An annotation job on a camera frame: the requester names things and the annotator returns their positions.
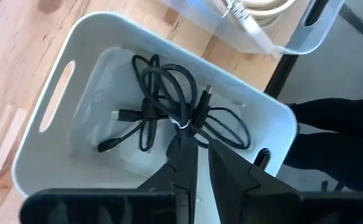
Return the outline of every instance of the white plastic bin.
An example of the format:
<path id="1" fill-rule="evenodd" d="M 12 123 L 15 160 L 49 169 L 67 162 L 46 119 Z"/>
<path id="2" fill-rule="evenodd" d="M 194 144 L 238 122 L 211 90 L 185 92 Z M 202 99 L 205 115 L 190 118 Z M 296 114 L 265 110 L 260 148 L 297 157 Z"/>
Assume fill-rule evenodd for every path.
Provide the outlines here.
<path id="1" fill-rule="evenodd" d="M 31 195 L 49 188 L 133 189 L 165 163 L 169 134 L 174 134 L 168 131 L 173 129 L 169 120 L 159 121 L 155 145 L 149 153 L 139 151 L 138 136 L 107 153 L 95 151 L 103 139 L 133 126 L 111 120 L 111 111 L 140 107 L 143 96 L 131 57 L 155 53 L 160 54 L 162 63 L 173 62 L 189 69 L 199 89 L 212 85 L 215 94 L 211 105 L 232 108 L 251 131 L 253 145 L 238 153 L 253 162 L 260 149 L 268 148 L 271 160 L 265 170 L 272 175 L 278 172 L 296 134 L 296 120 L 289 107 L 118 14 L 96 12 L 72 27 L 32 114 L 12 167 L 20 192 Z M 73 74 L 53 120 L 40 132 L 53 91 L 71 61 L 75 62 Z M 199 149 L 198 169 L 196 223 L 219 223 L 207 149 Z"/>
<path id="2" fill-rule="evenodd" d="M 273 25 L 248 34 L 227 18 L 222 18 L 214 4 L 214 1 L 219 0 L 160 1 L 242 53 L 293 55 L 308 54 L 317 49 L 344 4 L 344 0 L 296 0 Z M 297 12 L 305 6 L 307 8 L 300 18 L 301 14 Z M 311 18 L 318 20 L 310 25 Z"/>

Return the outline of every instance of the usb cable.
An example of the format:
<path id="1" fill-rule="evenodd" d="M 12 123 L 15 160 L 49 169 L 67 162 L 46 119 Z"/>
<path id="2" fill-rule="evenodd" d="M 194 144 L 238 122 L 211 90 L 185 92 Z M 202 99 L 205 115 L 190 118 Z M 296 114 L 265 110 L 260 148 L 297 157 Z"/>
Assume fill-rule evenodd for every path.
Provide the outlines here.
<path id="1" fill-rule="evenodd" d="M 144 62 L 147 65 L 147 68 L 141 72 L 137 69 L 138 60 Z M 196 103 L 196 82 L 193 76 L 184 67 L 175 64 L 159 66 L 158 55 L 154 55 L 149 61 L 140 55 L 135 55 L 132 58 L 132 65 L 139 81 L 140 88 L 145 96 L 142 102 L 142 109 L 140 111 L 119 110 L 115 111 L 113 116 L 118 121 L 141 122 L 126 135 L 120 138 L 111 138 L 100 143 L 98 145 L 99 152 L 105 152 L 116 147 L 138 130 L 140 130 L 139 148 L 141 151 L 148 151 L 154 145 L 157 121 L 160 119 L 171 119 L 171 121 L 175 123 L 175 129 L 177 131 L 176 136 L 171 140 L 167 149 L 168 157 L 171 157 L 177 149 L 182 147 L 184 138 L 195 136 L 197 133 L 201 134 L 202 132 L 197 130 L 201 130 L 203 128 L 206 128 L 212 136 L 231 147 L 242 150 L 249 148 L 250 133 L 243 120 L 240 119 L 240 117 L 238 117 L 238 115 L 230 109 L 222 107 L 210 107 L 209 102 L 212 97 L 211 86 L 206 87 L 206 89 L 202 92 L 198 103 Z M 187 79 L 191 88 L 191 100 L 189 102 L 186 101 L 180 84 L 169 71 L 178 72 Z M 168 79 L 168 81 L 173 85 L 178 96 L 178 101 L 175 101 L 171 97 L 163 83 L 162 77 Z M 226 126 L 213 115 L 210 115 L 209 113 L 212 111 L 225 111 L 233 116 L 242 126 L 246 135 L 246 140 L 243 141 L 238 134 L 231 130 L 231 128 Z M 236 139 L 236 141 L 224 137 L 218 130 L 213 128 L 212 125 L 208 123 L 209 119 L 230 133 L 231 136 Z M 146 124 L 148 124 L 147 140 L 146 145 L 143 146 L 142 137 Z M 203 148 L 208 148 L 206 143 L 200 141 L 198 141 L 198 145 Z"/>

